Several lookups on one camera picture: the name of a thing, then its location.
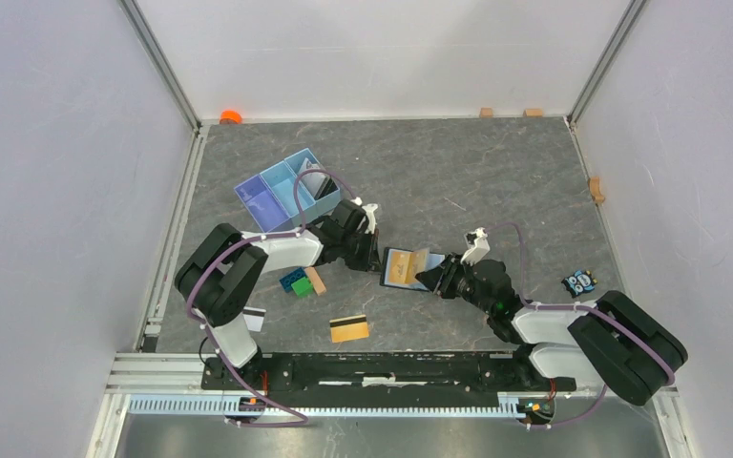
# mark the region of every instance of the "wooden block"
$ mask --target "wooden block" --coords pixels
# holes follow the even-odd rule
[[[543,117],[543,110],[540,108],[528,108],[524,110],[524,117]]]
[[[319,272],[316,272],[316,268],[306,267],[304,274],[310,279],[310,283],[313,285],[313,290],[316,291],[317,296],[322,296],[322,294],[327,292],[327,287],[322,281],[322,277],[319,277]]]
[[[334,344],[369,337],[367,315],[330,320],[330,339]]]
[[[599,190],[599,177],[589,178],[589,192],[592,193],[592,200],[599,205],[605,201],[605,196]]]

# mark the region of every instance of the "orange round object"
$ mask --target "orange round object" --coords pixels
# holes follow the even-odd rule
[[[240,124],[242,116],[238,112],[226,110],[220,114],[220,124]]]

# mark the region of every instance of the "blue compartment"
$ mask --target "blue compartment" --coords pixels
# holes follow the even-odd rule
[[[310,159],[310,162],[313,164],[320,163],[319,159],[313,156],[313,153],[311,153],[308,148],[305,148],[299,151],[298,153],[295,153],[289,156],[284,162],[290,167],[294,175],[296,175],[299,173],[299,170],[302,168],[302,163],[304,162],[306,158]],[[320,216],[320,215],[324,215],[324,214],[332,212],[333,209],[336,208],[336,205],[339,204],[339,202],[341,201],[341,188],[338,188],[338,183],[336,183],[336,187],[337,189],[333,191],[332,193],[324,196],[323,198],[315,200],[316,205],[314,209],[316,211],[316,216]]]
[[[260,176],[254,175],[235,186],[235,193],[263,232],[286,231],[293,227],[285,209]]]
[[[293,199],[293,183],[296,181],[296,174],[284,162],[260,173],[260,177],[271,192],[274,193],[277,200],[285,209],[285,212],[291,218],[294,226],[302,224],[302,217],[299,215],[299,209],[296,207],[296,201]],[[303,184],[299,183],[299,202],[304,210],[304,218],[310,222],[315,219],[319,213],[313,208],[313,197],[307,192]]]

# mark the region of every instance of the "blue block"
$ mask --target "blue block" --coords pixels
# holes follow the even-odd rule
[[[304,274],[304,269],[300,267],[290,274],[282,277],[280,279],[280,284],[283,286],[283,289],[286,293],[290,293],[291,291],[293,291],[293,289],[291,288],[291,284],[293,284],[294,281],[298,281],[306,277],[307,275]]]

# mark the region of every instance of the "black wire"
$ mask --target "black wire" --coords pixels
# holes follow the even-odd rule
[[[203,363],[203,366],[206,367],[206,360],[203,359],[203,345],[206,344],[206,341],[209,340],[209,337],[204,337],[202,341],[200,341],[200,346],[198,347],[198,357],[200,358],[200,361]]]

